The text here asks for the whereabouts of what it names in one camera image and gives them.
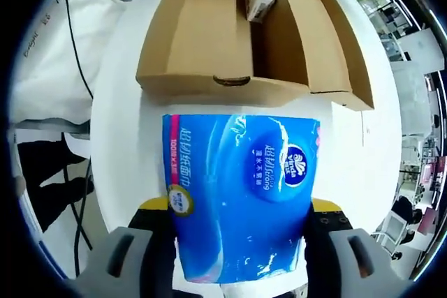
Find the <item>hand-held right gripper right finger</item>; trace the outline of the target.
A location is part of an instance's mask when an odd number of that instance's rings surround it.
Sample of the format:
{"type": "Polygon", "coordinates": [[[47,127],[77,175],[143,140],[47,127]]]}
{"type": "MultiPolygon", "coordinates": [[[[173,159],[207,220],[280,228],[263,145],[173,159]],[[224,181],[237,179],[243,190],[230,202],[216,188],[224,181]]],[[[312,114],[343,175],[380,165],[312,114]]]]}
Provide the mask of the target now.
{"type": "Polygon", "coordinates": [[[308,297],[405,297],[414,282],[400,278],[385,250],[352,228],[341,207],[314,198],[303,231],[308,297]]]}

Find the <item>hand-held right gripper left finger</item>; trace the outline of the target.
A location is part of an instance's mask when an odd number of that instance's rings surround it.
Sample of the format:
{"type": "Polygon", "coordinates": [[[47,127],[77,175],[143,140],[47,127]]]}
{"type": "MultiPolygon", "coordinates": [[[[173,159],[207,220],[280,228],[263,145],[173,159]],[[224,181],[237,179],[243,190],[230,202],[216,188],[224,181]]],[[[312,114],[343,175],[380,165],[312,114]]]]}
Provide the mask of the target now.
{"type": "Polygon", "coordinates": [[[139,206],[89,254],[77,276],[79,297],[181,297],[173,288],[175,229],[166,197],[139,206]]]}

